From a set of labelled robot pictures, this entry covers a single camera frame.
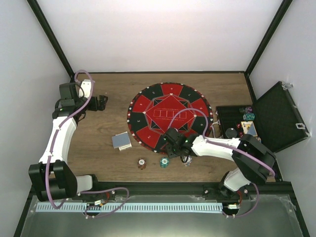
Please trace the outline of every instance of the poker chip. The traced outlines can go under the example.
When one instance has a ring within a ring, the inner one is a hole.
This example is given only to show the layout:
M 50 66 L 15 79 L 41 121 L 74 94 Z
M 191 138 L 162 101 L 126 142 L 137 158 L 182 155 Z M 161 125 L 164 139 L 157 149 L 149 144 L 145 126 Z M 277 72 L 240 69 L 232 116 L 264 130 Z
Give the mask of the poker chip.
M 146 161 L 145 159 L 139 159 L 138 160 L 138 163 L 137 163 L 137 166 L 139 169 L 145 169 L 146 168 Z
M 254 121 L 255 120 L 255 114 L 244 114 L 243 120 L 245 121 Z
M 167 157 L 163 157 L 160 160 L 160 167 L 166 168 L 169 165 L 169 159 Z
M 187 159 L 186 159 L 187 162 L 183 163 L 184 166 L 189 166 L 191 163 L 192 163 L 192 157 L 191 156 L 188 156 Z

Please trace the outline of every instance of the black metal corner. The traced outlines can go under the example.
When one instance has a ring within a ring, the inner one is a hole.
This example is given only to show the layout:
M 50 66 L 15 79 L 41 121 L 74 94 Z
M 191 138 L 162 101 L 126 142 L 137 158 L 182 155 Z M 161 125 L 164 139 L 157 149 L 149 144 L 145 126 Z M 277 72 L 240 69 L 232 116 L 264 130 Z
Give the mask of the black metal corner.
M 31 9 L 33 10 L 36 18 L 38 19 L 41 27 L 43 28 L 45 34 L 47 35 L 51 45 L 53 46 L 53 48 L 55 49 L 60 61 L 62 62 L 62 64 L 64 65 L 68 75 L 70 78 L 73 78 L 74 76 L 74 71 L 71 68 L 61 46 L 59 45 L 59 42 L 56 38 L 56 36 L 54 35 L 48 21 L 46 20 L 44 13 L 42 12 L 39 3 L 36 0 L 27 0 L 27 2 L 29 3 Z
M 247 74 L 245 72 L 244 75 L 245 75 L 246 83 L 247 83 L 247 86 L 248 86 L 248 90 L 249 90 L 251 101 L 252 101 L 252 103 L 255 103 L 257 101 L 257 98 L 256 98 L 255 92 L 253 90 L 249 74 Z
M 276 31 L 277 27 L 279 26 L 283 16 L 285 15 L 286 11 L 290 7 L 293 0 L 283 0 L 280 7 L 278 8 L 270 26 L 268 27 L 265 35 L 263 36 L 255 54 L 253 55 L 247 69 L 246 74 L 250 75 L 255 68 L 256 64 L 258 63 L 262 53 L 266 49 L 270 39 L 272 38 L 274 32 Z

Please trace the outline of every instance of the cable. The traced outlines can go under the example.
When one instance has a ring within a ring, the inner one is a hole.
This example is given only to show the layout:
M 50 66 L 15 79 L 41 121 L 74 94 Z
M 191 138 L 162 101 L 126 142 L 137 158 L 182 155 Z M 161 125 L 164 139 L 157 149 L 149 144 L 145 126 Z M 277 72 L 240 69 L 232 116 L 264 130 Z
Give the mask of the cable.
M 100 217 L 105 217 L 105 216 L 109 216 L 111 214 L 113 214 L 114 212 L 116 212 L 117 210 L 119 210 L 128 200 L 129 198 L 129 191 L 127 188 L 125 187 L 119 187 L 119 188 L 113 188 L 113 189 L 107 189 L 107 190 L 102 190 L 102 191 L 84 191 L 84 192 L 81 192 L 81 194 L 101 194 L 101 193 L 106 193 L 106 192 L 111 192 L 111 191 L 115 191 L 115 190 L 125 190 L 126 191 L 126 198 L 125 200 L 121 203 L 120 206 L 118 206 L 117 208 L 115 208 L 113 211 L 110 211 L 109 213 L 106 213 L 106 214 L 103 214 L 103 215 L 97 215 L 95 216 L 94 218 L 100 218 Z M 87 214 L 87 211 L 92 208 L 93 206 L 90 206 L 88 207 L 85 211 L 84 211 L 84 214 L 85 214 L 85 217 L 88 218 L 88 214 Z
M 80 97 L 80 98 L 83 98 L 84 97 L 84 91 L 83 91 L 83 88 L 81 87 L 81 85 L 79 85 L 78 83 L 76 83 L 75 84 L 76 86 L 78 86 L 79 87 L 79 89 L 81 89 L 81 91 L 82 91 L 82 97 Z
M 54 149 L 54 145 L 55 145 L 55 142 L 56 142 L 56 138 L 57 138 L 57 135 L 58 135 L 58 132 L 60 131 L 60 129 L 62 128 L 62 126 L 65 124 L 65 122 L 67 122 L 69 119 L 71 119 L 73 116 L 75 116 L 76 114 L 78 114 L 81 110 L 84 109 L 84 107 L 86 107 L 90 100 L 91 100 L 91 97 L 92 97 L 92 92 L 93 92 L 93 87 L 94 87 L 94 81 L 91 77 L 91 75 L 85 71 L 85 70 L 78 70 L 75 74 L 75 81 L 78 82 L 77 80 L 77 77 L 78 77 L 78 74 L 79 73 L 85 73 L 90 81 L 91 81 L 91 89 L 90 89 L 90 96 L 88 97 L 87 101 L 79 108 L 77 109 L 76 111 L 74 111 L 72 114 L 70 114 L 67 118 L 65 118 L 65 120 L 63 120 L 58 129 L 55 131 L 54 133 L 54 136 L 53 136 L 53 139 L 52 139 L 52 142 L 51 142 L 51 145 L 50 145 L 50 149 L 49 149 L 49 152 L 51 154 L 53 154 L 53 149 Z M 47 159 L 47 163 L 46 163 L 46 170 L 45 170 L 45 187 L 46 187 L 46 192 L 47 192 L 47 197 L 48 197 L 48 200 L 50 202 L 50 204 L 55 208 L 55 209 L 59 209 L 62 207 L 62 205 L 64 204 L 65 200 L 62 200 L 60 205 L 59 206 L 56 206 L 55 203 L 54 203 L 54 200 L 51 196 L 51 193 L 50 193 L 50 188 L 49 188 L 49 165 L 50 165 L 50 161 L 51 161 L 51 157 L 52 155 L 48 156 L 48 159 Z
M 258 202 L 259 202 L 259 199 L 260 199 L 260 194 L 259 194 L 259 190 L 258 190 L 257 185 L 254 184 L 254 183 L 252 183 L 252 185 L 255 187 L 256 193 L 257 193 L 257 197 L 256 197 L 256 202 L 255 202 L 255 204 L 254 204 L 253 207 L 252 207 L 249 211 L 247 211 L 246 213 L 241 214 L 241 215 L 238 215 L 238 216 L 232 216 L 233 218 L 246 216 L 246 215 L 250 214 L 251 212 L 253 212 L 254 209 L 256 209 L 256 207 L 257 207 L 257 205 L 258 205 Z
M 216 138 L 216 135 L 215 135 L 215 127 L 214 127 L 215 124 L 218 124 L 218 121 L 212 123 L 212 125 L 211 125 L 212 131 L 213 131 L 213 137 L 214 137 L 214 138 Z
M 240 191 L 237 191 L 236 193 L 238 193 L 239 195 L 239 206 L 241 206 L 241 202 L 242 202 L 242 195 L 241 195 L 241 192 Z
M 240 149 L 235 148 L 235 147 L 231 147 L 231 146 L 228 146 L 228 145 L 225 145 L 225 144 L 222 144 L 222 143 L 213 142 L 213 141 L 208 140 L 208 139 L 206 138 L 206 136 L 205 136 L 206 130 L 207 130 L 207 128 L 208 128 L 208 120 L 207 120 L 207 117 L 206 117 L 205 113 L 203 113 L 201 110 L 194 109 L 194 108 L 186 108 L 186 109 L 180 110 L 180 111 L 179 111 L 178 113 L 176 113 L 176 115 L 172 118 L 172 120 L 171 120 L 171 122 L 170 122 L 168 128 L 171 127 L 173 121 L 176 119 L 176 117 L 177 117 L 181 112 L 187 111 L 187 110 L 194 110 L 194 111 L 200 112 L 200 113 L 204 116 L 205 121 L 206 121 L 206 126 L 205 126 L 205 129 L 204 129 L 204 131 L 203 131 L 202 136 L 203 136 L 204 140 L 205 140 L 207 143 L 212 144 L 212 145 L 216 145 L 216 146 L 220 146 L 220 147 L 224 147 L 224 148 L 228 148 L 228 149 L 231 149 L 231 150 L 233 150 L 233 151 L 235 151 L 235 152 L 238 152 L 238 153 L 240 153 L 240 154 L 242 154 L 242 155 L 244 155 L 244 156 L 250 158 L 251 160 L 257 162 L 257 163 L 260 164 L 261 166 L 265 167 L 269 172 L 272 173 L 272 176 L 275 177 L 276 173 L 274 172 L 274 170 L 273 170 L 271 167 L 269 167 L 268 165 L 266 165 L 265 163 L 263 163 L 261 160 L 258 160 L 256 157 L 253 157 L 251 154 L 248 154 L 247 152 L 244 152 L 243 150 L 240 150 Z

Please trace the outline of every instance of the black frame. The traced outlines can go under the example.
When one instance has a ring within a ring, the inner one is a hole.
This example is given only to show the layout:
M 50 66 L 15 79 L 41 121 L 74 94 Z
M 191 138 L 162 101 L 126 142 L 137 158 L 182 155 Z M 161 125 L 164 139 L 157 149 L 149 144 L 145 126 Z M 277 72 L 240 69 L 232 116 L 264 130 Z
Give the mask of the black frame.
M 245 80 L 249 89 L 249 93 L 254 103 L 257 99 L 254 93 L 254 90 L 251 85 L 250 75 L 255 68 L 256 64 L 260 60 L 261 55 L 263 54 L 265 48 L 267 47 L 270 39 L 272 38 L 274 32 L 276 31 L 278 25 L 280 24 L 283 16 L 285 15 L 286 11 L 290 7 L 293 0 L 283 0 L 278 11 L 276 12 L 270 26 L 268 27 L 264 37 L 262 38 L 255 54 L 253 55 L 246 71 L 202 71 L 202 72 L 118 72 L 118 74 L 126 74 L 126 73 L 195 73 L 195 74 L 202 74 L 202 73 L 243 73 L 245 76 Z M 29 3 L 32 11 L 34 12 L 35 16 L 37 17 L 40 25 L 42 26 L 45 34 L 47 35 L 51 45 L 53 46 L 54 50 L 56 51 L 60 61 L 62 62 L 65 70 L 67 71 L 70 80 L 74 81 L 74 71 L 67 60 L 66 55 L 64 54 L 55 34 L 53 33 L 48 21 L 44 13 L 42 12 L 40 5 L 38 4 L 37 0 L 27 0 Z M 204 191 L 207 189 L 218 188 L 219 183 L 123 183 L 123 182 L 98 182 L 98 187 L 102 188 L 103 190 L 114 188 L 114 187 L 127 187 L 130 190 L 131 195 L 204 195 L 206 199 L 217 199 L 220 202 L 226 202 L 229 200 L 221 200 L 218 199 L 218 196 L 213 196 L 211 193 L 205 194 Z M 309 232 L 307 230 L 304 218 L 302 216 L 302 212 L 298 205 L 296 196 L 294 194 L 292 185 L 290 182 L 284 182 L 282 179 L 277 180 L 275 183 L 267 183 L 264 186 L 258 186 L 259 192 L 261 194 L 271 194 L 271 195 L 289 195 L 292 203 L 296 206 L 296 216 L 300 223 L 300 227 L 303 233 L 303 236 L 309 237 Z M 255 190 L 253 187 L 249 186 L 248 194 L 255 194 Z M 26 200 L 20 221 L 16 228 L 15 237 L 19 237 L 22 233 L 23 226 L 25 223 L 25 219 L 31 204 L 32 197 L 35 195 L 35 191 L 31 188 L 29 196 Z

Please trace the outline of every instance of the white wall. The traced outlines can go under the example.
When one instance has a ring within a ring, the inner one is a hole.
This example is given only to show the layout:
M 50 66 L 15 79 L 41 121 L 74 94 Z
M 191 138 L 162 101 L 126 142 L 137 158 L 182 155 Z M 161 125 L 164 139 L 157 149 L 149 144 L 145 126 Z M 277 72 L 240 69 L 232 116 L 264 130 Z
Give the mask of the white wall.
M 311 236 L 316 236 L 316 1 L 293 1 L 251 74 L 260 97 L 278 80 L 292 82 L 294 101 L 312 137 L 277 154 L 282 175 L 291 181 Z
M 39 0 L 74 70 L 246 70 L 281 0 Z
M 13 236 L 52 129 L 58 85 L 69 81 L 25 0 L 0 3 L 0 235 Z

